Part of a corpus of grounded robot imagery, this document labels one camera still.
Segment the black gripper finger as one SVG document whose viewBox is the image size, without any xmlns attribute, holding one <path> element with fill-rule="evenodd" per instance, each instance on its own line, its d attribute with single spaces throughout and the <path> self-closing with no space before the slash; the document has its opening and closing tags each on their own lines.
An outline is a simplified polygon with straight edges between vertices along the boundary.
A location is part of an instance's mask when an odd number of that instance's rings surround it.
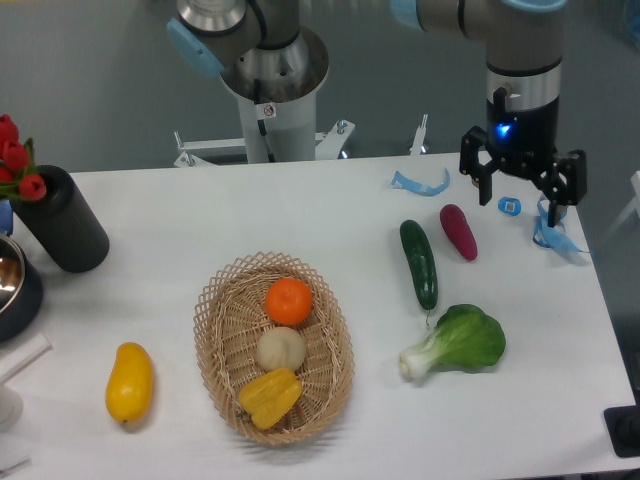
<svg viewBox="0 0 640 480">
<path fill-rule="evenodd" d="M 587 155 L 580 149 L 556 153 L 539 176 L 539 189 L 549 202 L 547 225 L 555 227 L 569 206 L 576 206 L 587 192 Z"/>
<path fill-rule="evenodd" d="M 479 204 L 486 206 L 493 196 L 492 175 L 498 167 L 492 157 L 486 164 L 480 162 L 479 152 L 488 141 L 487 133 L 480 127 L 469 129 L 461 139 L 459 171 L 471 178 L 479 193 Z"/>
</svg>

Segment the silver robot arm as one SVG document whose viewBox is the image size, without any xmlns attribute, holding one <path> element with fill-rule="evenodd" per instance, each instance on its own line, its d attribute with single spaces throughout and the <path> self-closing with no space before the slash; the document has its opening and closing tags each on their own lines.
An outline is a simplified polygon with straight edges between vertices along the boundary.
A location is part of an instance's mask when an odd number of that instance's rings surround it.
<svg viewBox="0 0 640 480">
<path fill-rule="evenodd" d="M 252 163 L 316 156 L 315 96 L 328 73 L 323 41 L 300 23 L 295 1 L 180 1 L 168 37 L 201 75 L 238 101 Z M 495 172 L 532 182 L 547 221 L 580 202 L 586 156 L 556 148 L 566 5 L 562 1 L 394 1 L 394 18 L 424 31 L 481 42 L 486 52 L 486 124 L 462 138 L 460 172 L 481 204 Z"/>
</svg>

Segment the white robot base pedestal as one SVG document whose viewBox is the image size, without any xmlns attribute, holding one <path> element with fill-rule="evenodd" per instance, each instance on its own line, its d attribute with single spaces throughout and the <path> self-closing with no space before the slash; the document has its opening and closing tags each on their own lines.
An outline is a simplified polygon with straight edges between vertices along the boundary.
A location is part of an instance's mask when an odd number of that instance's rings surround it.
<svg viewBox="0 0 640 480">
<path fill-rule="evenodd" d="M 250 164 L 345 159 L 355 124 L 339 119 L 316 130 L 316 96 L 329 71 L 326 46 L 302 27 L 280 49 L 253 48 L 225 66 L 208 46 L 173 19 L 174 48 L 201 75 L 218 78 L 235 97 Z"/>
</svg>

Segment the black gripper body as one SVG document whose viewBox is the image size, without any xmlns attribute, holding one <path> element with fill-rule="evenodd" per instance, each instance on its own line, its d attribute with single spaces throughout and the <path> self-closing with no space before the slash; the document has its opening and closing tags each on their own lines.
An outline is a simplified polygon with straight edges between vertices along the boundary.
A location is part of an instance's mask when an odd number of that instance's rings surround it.
<svg viewBox="0 0 640 480">
<path fill-rule="evenodd" d="M 559 98 L 541 107 L 508 110 L 505 87 L 493 93 L 487 106 L 487 139 L 490 161 L 482 165 L 480 187 L 490 187 L 496 171 L 531 181 L 536 187 L 562 184 L 555 164 Z"/>
</svg>

